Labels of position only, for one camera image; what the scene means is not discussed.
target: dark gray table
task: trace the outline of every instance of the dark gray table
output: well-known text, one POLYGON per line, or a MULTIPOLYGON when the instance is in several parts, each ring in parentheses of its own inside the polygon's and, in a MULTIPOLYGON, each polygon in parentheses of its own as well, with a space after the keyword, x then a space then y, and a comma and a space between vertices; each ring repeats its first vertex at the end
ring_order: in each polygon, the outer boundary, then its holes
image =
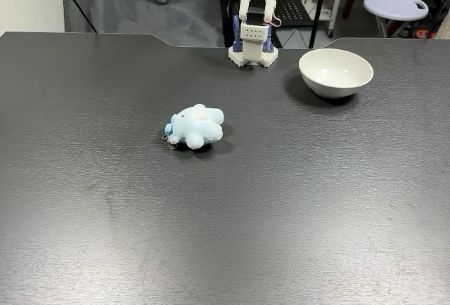
POLYGON ((375 70, 338 102, 301 50, 2 36, 0 303, 449 304, 450 41, 332 47, 375 70), (170 150, 196 103, 224 138, 170 150))

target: plush toy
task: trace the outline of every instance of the plush toy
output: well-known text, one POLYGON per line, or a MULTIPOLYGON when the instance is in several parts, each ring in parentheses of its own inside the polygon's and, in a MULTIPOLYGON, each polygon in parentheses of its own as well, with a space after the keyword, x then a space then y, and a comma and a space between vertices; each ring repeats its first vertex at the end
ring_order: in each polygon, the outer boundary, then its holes
POLYGON ((165 128, 164 139, 172 149, 179 142, 185 143, 190 149, 198 149, 222 138, 222 122, 224 113, 221 110, 206 108, 199 103, 172 116, 165 128))

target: blue bracket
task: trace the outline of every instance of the blue bracket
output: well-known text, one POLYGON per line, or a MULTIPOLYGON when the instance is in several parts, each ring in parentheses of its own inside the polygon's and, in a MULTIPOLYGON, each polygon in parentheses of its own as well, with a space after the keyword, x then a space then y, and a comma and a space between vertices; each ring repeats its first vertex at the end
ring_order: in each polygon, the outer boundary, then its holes
MULTIPOLYGON (((233 31, 234 31, 234 42, 233 51, 242 52, 242 42, 240 41, 240 27, 239 27, 239 17, 237 15, 233 16, 233 31)), ((267 40, 262 46, 264 52, 274 52, 274 45, 271 42, 272 26, 269 26, 269 32, 267 32, 267 40)))
POLYGON ((234 31, 233 51, 242 52, 242 43, 240 42, 239 17, 237 15, 233 16, 233 31, 234 31))

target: floor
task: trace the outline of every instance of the floor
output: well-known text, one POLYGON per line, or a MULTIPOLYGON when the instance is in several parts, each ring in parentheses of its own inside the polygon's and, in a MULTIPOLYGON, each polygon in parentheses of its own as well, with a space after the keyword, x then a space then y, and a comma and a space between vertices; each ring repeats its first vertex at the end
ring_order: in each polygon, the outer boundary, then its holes
MULTIPOLYGON (((321 22, 317 30, 314 48, 321 48, 343 37, 375 37, 378 28, 375 17, 363 8, 353 8, 350 18, 342 19, 342 9, 337 13, 337 20, 333 30, 333 38, 329 38, 328 22, 321 22)), ((276 35, 283 48, 308 48, 311 28, 287 29, 279 28, 276 35)))
MULTIPOLYGON (((362 7, 362 4, 354 5, 350 18, 347 20, 342 19, 342 8, 337 12, 333 38, 329 38, 327 35, 328 24, 329 22, 321 22, 319 25, 314 48, 327 46, 336 39, 343 37, 374 37, 378 32, 375 17, 368 13, 362 7)), ((279 28, 276 30, 276 35, 283 48, 307 48, 311 36, 311 28, 279 28)))

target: white stool seat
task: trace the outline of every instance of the white stool seat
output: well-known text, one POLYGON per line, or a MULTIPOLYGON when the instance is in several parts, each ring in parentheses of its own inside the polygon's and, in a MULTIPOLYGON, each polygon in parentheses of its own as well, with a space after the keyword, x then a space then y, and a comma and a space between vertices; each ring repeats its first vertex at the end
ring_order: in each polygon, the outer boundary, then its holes
POLYGON ((378 17, 402 22, 419 20, 428 14, 428 6, 421 0, 364 0, 364 8, 378 17))

